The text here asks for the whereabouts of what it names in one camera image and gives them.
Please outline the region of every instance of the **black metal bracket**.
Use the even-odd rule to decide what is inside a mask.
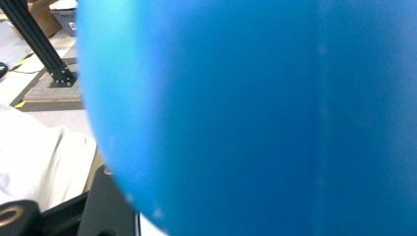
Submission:
[[[125,201],[105,166],[91,190],[40,213],[34,201],[0,205],[1,236],[141,236],[138,215]]]
[[[56,87],[71,87],[76,77],[59,57],[23,1],[0,0],[0,8],[45,66]]]

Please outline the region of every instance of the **cardboard box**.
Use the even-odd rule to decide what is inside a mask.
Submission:
[[[34,17],[34,20],[40,26],[46,37],[52,36],[62,28],[61,24],[59,24],[59,22],[49,10],[49,6],[56,1],[57,0],[28,1],[29,12]],[[14,26],[12,26],[12,29],[15,31],[19,38],[22,38],[21,34],[16,30]]]
[[[0,23],[7,20],[6,14],[0,13]]]
[[[76,36],[76,9],[78,2],[76,0],[59,0],[49,6],[51,13],[56,17],[58,22],[64,28],[65,32],[71,36]]]

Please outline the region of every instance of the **cable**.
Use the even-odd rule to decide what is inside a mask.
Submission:
[[[73,63],[69,63],[69,64],[67,64],[67,66],[71,66],[71,65],[75,65],[75,64],[77,64],[77,62],[73,62]],[[9,70],[8,72],[16,72],[16,73],[21,73],[21,74],[34,74],[34,73],[39,73],[39,72],[48,72],[48,70],[40,70],[40,71],[32,71],[32,72],[22,72],[22,71],[17,71],[19,68],[16,68],[16,69],[12,69],[12,70]]]

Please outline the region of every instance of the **gray mat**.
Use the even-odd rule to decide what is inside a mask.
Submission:
[[[77,72],[76,65],[69,65],[71,72]],[[48,73],[44,73],[36,85],[23,98],[25,102],[62,102],[81,101],[80,84],[77,80],[70,88],[52,88],[54,83]]]

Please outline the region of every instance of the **black metal frame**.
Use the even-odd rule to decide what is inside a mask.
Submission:
[[[99,167],[89,192],[43,213],[29,200],[0,205],[0,235],[141,236],[138,215],[110,175],[104,165]]]
[[[20,0],[0,0],[0,8],[45,66],[57,87],[71,87],[76,77],[59,57],[48,38]]]

